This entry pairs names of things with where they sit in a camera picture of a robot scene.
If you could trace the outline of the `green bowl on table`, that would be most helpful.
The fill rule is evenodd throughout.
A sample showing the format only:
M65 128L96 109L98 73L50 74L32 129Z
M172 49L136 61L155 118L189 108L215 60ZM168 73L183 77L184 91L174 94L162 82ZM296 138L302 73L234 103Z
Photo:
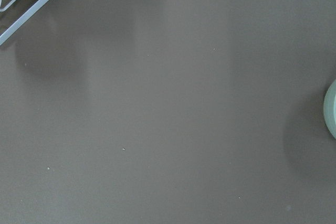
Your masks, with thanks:
M326 95L324 97L323 102L323 116L325 124L333 136L336 137L335 132L335 89L336 89L336 81L334 80L331 85L329 86Z

